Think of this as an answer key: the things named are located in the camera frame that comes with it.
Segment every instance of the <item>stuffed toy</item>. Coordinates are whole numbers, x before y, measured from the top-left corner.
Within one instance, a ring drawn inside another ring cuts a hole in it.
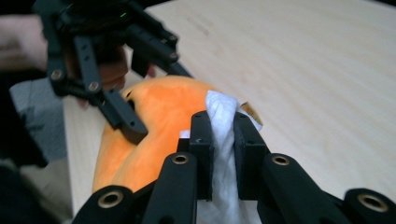
[[[215,88],[190,77],[144,80],[123,92],[134,103],[148,135],[137,145],[107,124],[96,163],[93,192],[119,185],[136,192],[155,181],[164,159],[177,151],[180,132],[189,130],[191,116],[205,110],[205,97]]]

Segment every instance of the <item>brown tag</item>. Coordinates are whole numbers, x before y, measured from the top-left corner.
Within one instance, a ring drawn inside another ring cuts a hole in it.
[[[254,118],[254,120],[256,120],[256,122],[258,122],[261,126],[262,124],[262,120],[259,118],[259,115],[257,114],[257,112],[253,109],[253,107],[251,107],[251,105],[249,104],[249,102],[245,102],[243,104],[241,104],[241,109],[245,110],[252,118]]]

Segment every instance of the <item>crumpled white tissue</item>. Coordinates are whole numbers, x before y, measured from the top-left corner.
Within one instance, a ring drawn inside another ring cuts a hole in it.
[[[240,201],[236,185],[233,116],[235,111],[248,114],[240,109],[235,98],[217,91],[209,91],[205,103],[215,144],[213,200],[198,201],[197,223],[261,223],[256,210],[257,202]],[[262,127],[250,119],[258,130]]]

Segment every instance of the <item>table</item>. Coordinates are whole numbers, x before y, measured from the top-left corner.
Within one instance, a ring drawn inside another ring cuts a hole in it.
[[[148,9],[195,78],[250,102],[272,152],[330,194],[396,202],[396,8],[361,0],[177,0]],[[128,83],[139,81],[128,75]],[[64,99],[74,213],[91,195],[105,120]]]

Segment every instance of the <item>wooden table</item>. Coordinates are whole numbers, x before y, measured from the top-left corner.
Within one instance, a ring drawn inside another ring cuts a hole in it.
[[[396,8],[362,0],[177,0],[148,10],[199,80],[249,101],[272,152],[336,197],[396,202]],[[130,74],[129,83],[139,81]],[[105,120],[64,100],[74,212],[91,195]]]

